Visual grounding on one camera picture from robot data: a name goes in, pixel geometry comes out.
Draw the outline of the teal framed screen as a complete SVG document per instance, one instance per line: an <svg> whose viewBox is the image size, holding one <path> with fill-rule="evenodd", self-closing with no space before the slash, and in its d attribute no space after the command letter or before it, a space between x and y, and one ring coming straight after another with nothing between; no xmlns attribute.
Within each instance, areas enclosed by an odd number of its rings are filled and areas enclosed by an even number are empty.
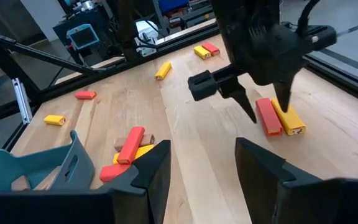
<svg viewBox="0 0 358 224"><path fill-rule="evenodd" d="M82 24L67 31L67 38L71 40L75 50L99 43L99 37L91 24Z"/></svg>

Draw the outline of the yellow block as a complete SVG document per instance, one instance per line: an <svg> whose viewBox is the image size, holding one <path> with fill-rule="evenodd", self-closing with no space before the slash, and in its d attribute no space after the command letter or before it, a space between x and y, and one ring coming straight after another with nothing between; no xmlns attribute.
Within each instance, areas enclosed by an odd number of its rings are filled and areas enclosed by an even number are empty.
<svg viewBox="0 0 358 224"><path fill-rule="evenodd" d="M144 154L148 153L153 147L154 147L154 145L151 144L151 145L147 145L147 146L138 148L134 159L136 160L136 159L142 157ZM117 159L118 159L119 155L120 155L119 152L115 153L115 155L113 157L113 161L112 161L113 165L118 164Z"/></svg>
<svg viewBox="0 0 358 224"><path fill-rule="evenodd" d="M196 46L193 49L194 53L201 59L205 60L211 56L211 53L202 46Z"/></svg>
<svg viewBox="0 0 358 224"><path fill-rule="evenodd" d="M47 115L44 118L44 122L46 124L55 125L55 126L63 126L66 123L67 119L62 115Z"/></svg>
<svg viewBox="0 0 358 224"><path fill-rule="evenodd" d="M306 131L305 123L300 119L291 105L288 105L288 111L284 112L276 98L271 99L271 103L285 132L289 136L302 134Z"/></svg>
<svg viewBox="0 0 358 224"><path fill-rule="evenodd" d="M171 68L172 68L172 64L170 62L163 63L162 66L157 71L157 73L155 74L154 78L156 80L163 80Z"/></svg>

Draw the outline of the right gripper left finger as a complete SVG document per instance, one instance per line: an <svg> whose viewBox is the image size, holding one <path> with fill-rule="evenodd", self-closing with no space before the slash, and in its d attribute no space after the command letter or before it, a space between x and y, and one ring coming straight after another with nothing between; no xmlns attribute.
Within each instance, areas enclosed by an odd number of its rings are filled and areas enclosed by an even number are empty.
<svg viewBox="0 0 358 224"><path fill-rule="evenodd" d="M171 141L160 141L100 187L98 224L163 224L171 179Z"/></svg>

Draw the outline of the blue crate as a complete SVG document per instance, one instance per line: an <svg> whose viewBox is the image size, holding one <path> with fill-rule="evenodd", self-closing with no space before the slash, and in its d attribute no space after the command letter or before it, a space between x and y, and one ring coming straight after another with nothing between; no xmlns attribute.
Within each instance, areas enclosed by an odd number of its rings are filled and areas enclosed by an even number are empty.
<svg viewBox="0 0 358 224"><path fill-rule="evenodd" d="M158 6L162 14L166 14L169 11L184 7L188 4L189 0L157 0Z"/></svg>

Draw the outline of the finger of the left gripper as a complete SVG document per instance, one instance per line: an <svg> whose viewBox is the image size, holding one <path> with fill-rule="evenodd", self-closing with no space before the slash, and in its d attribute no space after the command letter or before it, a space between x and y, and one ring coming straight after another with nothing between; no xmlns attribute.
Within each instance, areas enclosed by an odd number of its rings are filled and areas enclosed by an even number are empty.
<svg viewBox="0 0 358 224"><path fill-rule="evenodd" d="M239 83L237 76L229 75L218 80L218 91L224 98L232 98L247 113L253 123L257 123L256 115L246 95L246 89Z"/></svg>
<svg viewBox="0 0 358 224"><path fill-rule="evenodd" d="M273 71L275 80L273 81L273 87L279 102L280 108L283 112L288 111L291 97L291 86L294 81L295 75L299 70L290 71Z"/></svg>

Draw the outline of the red block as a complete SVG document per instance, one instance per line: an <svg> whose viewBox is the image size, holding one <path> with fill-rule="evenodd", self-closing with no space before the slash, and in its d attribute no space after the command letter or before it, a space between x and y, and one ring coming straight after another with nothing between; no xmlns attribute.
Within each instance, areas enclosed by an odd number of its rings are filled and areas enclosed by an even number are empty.
<svg viewBox="0 0 358 224"><path fill-rule="evenodd" d="M259 118L266 136L278 136L283 133L281 122L268 98L261 98L255 102Z"/></svg>
<svg viewBox="0 0 358 224"><path fill-rule="evenodd" d="M95 91L77 91L75 92L75 98L79 100L92 100L95 98L97 93Z"/></svg>
<svg viewBox="0 0 358 224"><path fill-rule="evenodd" d="M101 169L99 179L102 182L109 182L128 170L130 166L131 164L114 164L111 166L104 166Z"/></svg>
<svg viewBox="0 0 358 224"><path fill-rule="evenodd" d="M136 152L139 148L139 144L145 133L145 128L142 126L135 126L129 132L123 148L119 153L117 162L119 164L131 164L135 159Z"/></svg>
<svg viewBox="0 0 358 224"><path fill-rule="evenodd" d="M215 45L210 44L209 42L203 43L202 47L206 49L212 56L220 54L220 50Z"/></svg>

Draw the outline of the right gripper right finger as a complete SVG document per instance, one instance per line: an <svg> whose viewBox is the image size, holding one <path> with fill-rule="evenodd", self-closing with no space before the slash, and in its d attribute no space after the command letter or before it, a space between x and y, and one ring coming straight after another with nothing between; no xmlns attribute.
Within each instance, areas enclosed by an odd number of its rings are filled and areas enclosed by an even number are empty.
<svg viewBox="0 0 358 224"><path fill-rule="evenodd" d="M335 184L237 138L237 174L252 224L336 224Z"/></svg>

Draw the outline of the silver aluminium profile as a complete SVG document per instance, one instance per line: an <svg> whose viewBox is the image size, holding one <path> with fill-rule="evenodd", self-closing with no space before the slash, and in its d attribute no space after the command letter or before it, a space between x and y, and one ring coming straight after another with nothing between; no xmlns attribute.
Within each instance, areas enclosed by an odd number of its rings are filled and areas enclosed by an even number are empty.
<svg viewBox="0 0 358 224"><path fill-rule="evenodd" d="M18 79L12 79L12 85L16 95L17 104L22 117L23 124L29 124L33 118L29 99L23 83Z"/></svg>

